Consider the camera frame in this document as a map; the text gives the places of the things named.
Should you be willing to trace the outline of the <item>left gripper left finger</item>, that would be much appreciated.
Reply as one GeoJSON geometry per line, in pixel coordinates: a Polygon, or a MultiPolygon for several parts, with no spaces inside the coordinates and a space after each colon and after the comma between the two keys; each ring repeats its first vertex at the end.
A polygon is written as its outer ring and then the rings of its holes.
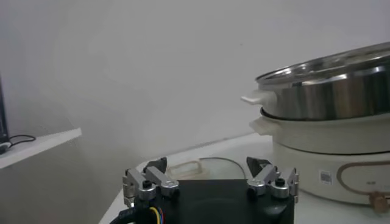
{"type": "Polygon", "coordinates": [[[157,190],[163,197],[178,198],[180,184],[165,174],[167,166],[167,158],[162,157],[149,161],[142,171],[127,169],[122,178],[124,198],[153,200],[157,197],[157,190]]]}

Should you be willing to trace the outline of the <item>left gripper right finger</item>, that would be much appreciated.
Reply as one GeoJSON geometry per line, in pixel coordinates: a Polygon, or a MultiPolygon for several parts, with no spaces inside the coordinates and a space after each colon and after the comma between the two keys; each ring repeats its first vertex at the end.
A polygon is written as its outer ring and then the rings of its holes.
{"type": "Polygon", "coordinates": [[[299,174],[296,168],[280,171],[266,159],[247,157],[246,163],[252,178],[247,180],[249,198],[270,193],[274,198],[298,198],[299,174]]]}

